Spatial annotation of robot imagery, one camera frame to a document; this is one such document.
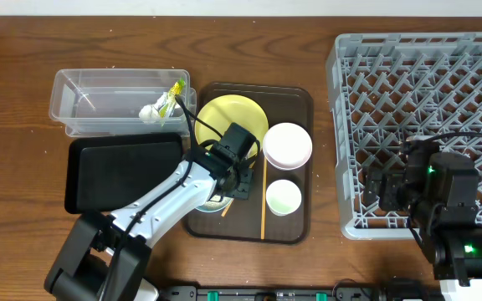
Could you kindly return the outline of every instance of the green led indicator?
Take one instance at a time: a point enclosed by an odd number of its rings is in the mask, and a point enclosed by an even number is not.
[[[471,245],[466,245],[466,246],[464,246],[464,251],[465,251],[466,253],[473,253],[473,252],[475,252],[475,249],[474,249],[474,247],[471,246]]]

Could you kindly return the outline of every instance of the yellow plate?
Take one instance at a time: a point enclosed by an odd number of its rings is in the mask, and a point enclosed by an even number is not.
[[[211,100],[200,110],[198,118],[221,134],[224,134],[233,122],[243,126],[258,139],[260,150],[263,148],[265,133],[269,130],[269,122],[263,109],[253,100],[241,95],[224,95]],[[209,139],[220,140],[217,134],[199,122],[195,125],[195,135],[199,144]],[[249,157],[256,155],[256,152],[257,146],[254,144],[249,151]]]

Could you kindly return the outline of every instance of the clear plastic container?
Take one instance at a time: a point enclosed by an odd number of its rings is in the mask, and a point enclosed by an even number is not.
[[[66,124],[72,137],[157,132],[188,134],[181,109],[172,117],[145,124],[139,112],[154,104],[179,79],[181,97],[196,111],[197,98],[189,73],[179,69],[63,69],[55,75],[49,117]]]

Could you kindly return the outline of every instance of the wooden table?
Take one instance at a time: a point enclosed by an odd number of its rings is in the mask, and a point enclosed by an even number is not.
[[[453,31],[482,31],[482,18],[0,18],[0,300],[53,299],[44,277],[77,216],[63,208],[71,139],[48,108],[55,73],[72,68],[186,69],[196,90],[211,81],[298,86],[315,101],[306,240],[197,239],[178,223],[153,250],[156,283],[330,287],[397,276],[436,284],[414,241],[341,235],[325,60],[340,33]]]

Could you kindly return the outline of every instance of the black tray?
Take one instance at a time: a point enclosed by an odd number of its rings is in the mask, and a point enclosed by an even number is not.
[[[182,159],[177,134],[81,138],[69,147],[64,208],[112,211],[165,181]]]
[[[258,103],[267,115],[269,128],[282,122],[296,123],[313,137],[313,99],[303,89],[211,83],[200,94],[198,108],[227,94],[246,96]],[[303,202],[299,209],[285,217],[277,217],[267,207],[265,235],[261,239],[264,160],[261,154],[254,165],[248,200],[234,200],[225,217],[221,217],[222,210],[214,213],[190,212],[183,221],[187,231],[195,237],[251,242],[295,244],[303,240],[310,227],[312,159],[294,171],[280,171],[267,164],[267,186],[279,179],[293,181],[301,190]]]

